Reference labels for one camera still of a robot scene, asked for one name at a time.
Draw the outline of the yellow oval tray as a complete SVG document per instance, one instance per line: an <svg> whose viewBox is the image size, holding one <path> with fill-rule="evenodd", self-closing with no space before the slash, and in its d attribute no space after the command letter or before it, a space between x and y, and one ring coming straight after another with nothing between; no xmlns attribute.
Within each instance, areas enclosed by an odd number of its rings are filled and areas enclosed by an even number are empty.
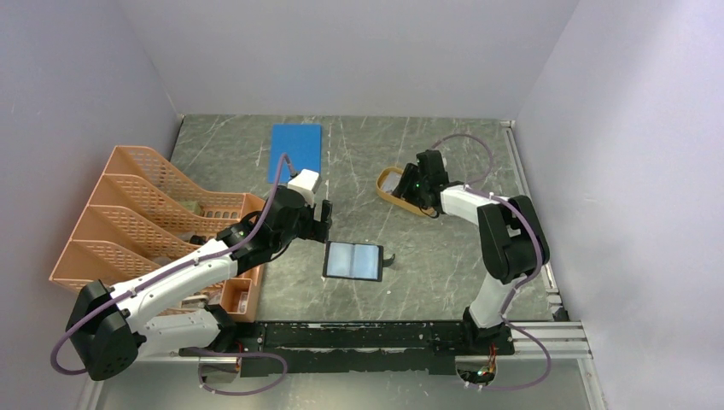
<svg viewBox="0 0 724 410"><path fill-rule="evenodd" d="M404 199L402 199L402 198L394 197L393 194L392 194L392 195L389 195L389 194L387 194L387 193L385 193L385 192L382 191L382 189L381 189L382 180L383 180L384 177L385 177L388 173L390 173L390 172L397 172L397 173L402 174L402 173L403 173L403 170L402 170L401 168L398 168L398 167L386 167L386 168L384 168L384 169L379 173L379 175L377 176L377 181L376 181L376 191L377 191L377 194L378 194L384 201L389 202L389 203L395 205L397 208L404 209L405 211L410 212L410 213L412 213L412 214L415 214L415 215L417 215L417 216L425 216L425 217L430 217L430 218L434 217L434 216L435 216L435 211L434 211L433 208L423 208L423 209L420 209L418 206L413 205L413 204L410 204L409 202L406 202L406 201L405 201Z"/></svg>

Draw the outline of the black card holder wallet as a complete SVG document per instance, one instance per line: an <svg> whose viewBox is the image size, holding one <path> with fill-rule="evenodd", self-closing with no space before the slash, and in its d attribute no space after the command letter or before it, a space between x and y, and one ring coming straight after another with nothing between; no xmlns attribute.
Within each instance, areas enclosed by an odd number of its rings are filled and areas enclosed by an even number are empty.
<svg viewBox="0 0 724 410"><path fill-rule="evenodd" d="M322 277L381 282L383 269L391 267L395 259L396 254L386 257L381 245L327 242Z"/></svg>

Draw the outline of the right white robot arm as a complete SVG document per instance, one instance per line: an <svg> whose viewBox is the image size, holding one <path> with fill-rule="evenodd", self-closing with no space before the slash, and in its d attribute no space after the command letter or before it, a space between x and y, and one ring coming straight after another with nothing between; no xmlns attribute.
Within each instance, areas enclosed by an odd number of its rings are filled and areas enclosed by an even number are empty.
<svg viewBox="0 0 724 410"><path fill-rule="evenodd" d="M480 354L505 325L518 289L540 274L550 250L531 199L498 196L451 181L441 152L428 149L406 164L393 197L430 218L449 215L470 222L480 237L487 270L474 301L464 310L463 347Z"/></svg>

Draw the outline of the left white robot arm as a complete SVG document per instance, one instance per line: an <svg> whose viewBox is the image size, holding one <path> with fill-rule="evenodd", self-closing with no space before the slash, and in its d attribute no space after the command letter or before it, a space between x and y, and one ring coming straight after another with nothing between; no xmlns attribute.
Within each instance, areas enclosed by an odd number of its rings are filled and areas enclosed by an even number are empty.
<svg viewBox="0 0 724 410"><path fill-rule="evenodd" d="M63 341L69 341L94 381L114 377L137 358L164 350L233 350L233 321L219 307L162 316L212 284L235 278L273 259L295 239L327 241L333 205L313 205L291 184L278 186L261 211L227 226L199 249L151 273L107 287L100 280L79 292Z"/></svg>

